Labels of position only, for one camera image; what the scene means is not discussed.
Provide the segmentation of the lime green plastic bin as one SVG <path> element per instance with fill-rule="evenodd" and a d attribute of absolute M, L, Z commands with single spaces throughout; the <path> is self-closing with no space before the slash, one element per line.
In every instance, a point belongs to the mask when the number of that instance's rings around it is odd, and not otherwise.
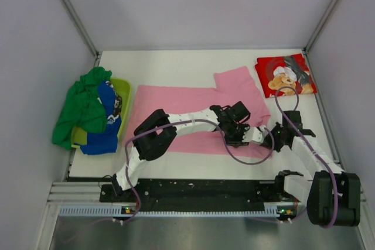
<path fill-rule="evenodd" d="M 131 102 L 132 85 L 129 83 L 129 81 L 116 77 L 111 77 L 110 82 L 114 86 L 114 91 L 122 98 L 122 110 L 120 115 L 121 125 L 117 134 L 117 138 L 119 140 L 128 115 L 129 105 Z M 86 144 L 87 132 L 75 126 L 71 132 L 71 148 L 79 148 L 80 145 Z"/>

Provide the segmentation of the blue t shirt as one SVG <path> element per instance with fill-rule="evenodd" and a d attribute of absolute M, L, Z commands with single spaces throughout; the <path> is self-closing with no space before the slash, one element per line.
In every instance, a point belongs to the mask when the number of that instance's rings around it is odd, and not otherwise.
<path fill-rule="evenodd" d="M 102 81 L 98 85 L 98 94 L 105 109 L 107 123 L 103 133 L 87 134 L 87 144 L 80 146 L 86 155 L 115 153 L 118 146 L 118 132 L 122 123 L 122 98 L 110 81 Z"/>

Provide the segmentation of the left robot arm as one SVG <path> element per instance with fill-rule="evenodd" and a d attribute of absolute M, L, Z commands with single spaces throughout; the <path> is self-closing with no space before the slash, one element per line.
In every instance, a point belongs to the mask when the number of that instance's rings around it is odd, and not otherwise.
<path fill-rule="evenodd" d="M 129 200 L 146 164 L 163 156 L 179 136 L 219 132 L 226 146 L 248 145 L 250 126 L 246 121 L 250 116 L 241 101 L 233 106 L 212 105 L 185 114 L 167 114 L 163 109 L 155 110 L 124 144 L 125 163 L 111 178 L 113 195 L 120 201 Z"/>

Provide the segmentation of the left aluminium frame post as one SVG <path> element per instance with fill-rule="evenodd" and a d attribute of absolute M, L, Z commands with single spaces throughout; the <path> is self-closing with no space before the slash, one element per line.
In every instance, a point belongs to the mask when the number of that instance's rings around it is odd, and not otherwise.
<path fill-rule="evenodd" d="M 66 10 L 72 24 L 76 28 L 76 31 L 80 35 L 81 39 L 83 40 L 84 44 L 93 55 L 95 59 L 100 56 L 100 52 L 95 47 L 94 42 L 92 41 L 90 35 L 88 34 L 87 29 L 84 27 L 82 20 L 80 19 L 73 3 L 71 0 L 60 0 L 64 9 Z"/>

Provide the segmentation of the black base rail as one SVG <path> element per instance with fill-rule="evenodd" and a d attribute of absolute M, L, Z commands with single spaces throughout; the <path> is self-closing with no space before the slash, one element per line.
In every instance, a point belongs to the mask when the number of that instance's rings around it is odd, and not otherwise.
<path fill-rule="evenodd" d="M 101 187 L 101 203 L 141 204 L 140 211 L 264 211 L 267 204 L 282 209 L 296 207 L 296 200 L 276 188 L 274 181 L 139 179 L 135 190 L 116 196 L 112 184 Z"/>

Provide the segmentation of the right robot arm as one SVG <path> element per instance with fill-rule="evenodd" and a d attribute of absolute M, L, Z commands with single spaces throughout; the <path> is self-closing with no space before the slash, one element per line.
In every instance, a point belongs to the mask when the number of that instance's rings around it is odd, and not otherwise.
<path fill-rule="evenodd" d="M 321 227 L 356 227 L 360 222 L 360 179 L 345 172 L 319 146 L 316 135 L 303 128 L 297 110 L 282 112 L 265 137 L 265 146 L 280 152 L 285 146 L 299 157 L 308 174 L 283 170 L 275 177 L 273 192 L 277 199 L 298 200 L 311 223 Z"/>

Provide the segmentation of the green t shirt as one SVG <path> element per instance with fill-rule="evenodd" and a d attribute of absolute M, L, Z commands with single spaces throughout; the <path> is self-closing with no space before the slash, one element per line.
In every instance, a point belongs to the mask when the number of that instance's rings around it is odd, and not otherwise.
<path fill-rule="evenodd" d="M 98 86 L 110 80 L 112 72 L 94 67 L 69 88 L 64 106 L 52 133 L 52 143 L 64 149 L 71 148 L 71 133 L 79 127 L 88 133 L 102 133 L 107 117 L 99 101 Z"/>

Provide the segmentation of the red folded bear t shirt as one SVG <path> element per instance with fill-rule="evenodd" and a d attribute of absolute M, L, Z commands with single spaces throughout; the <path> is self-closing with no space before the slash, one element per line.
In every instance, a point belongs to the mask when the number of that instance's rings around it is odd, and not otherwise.
<path fill-rule="evenodd" d="M 317 92 L 310 69 L 302 54 L 278 57 L 259 57 L 255 69 L 265 97 Z"/>

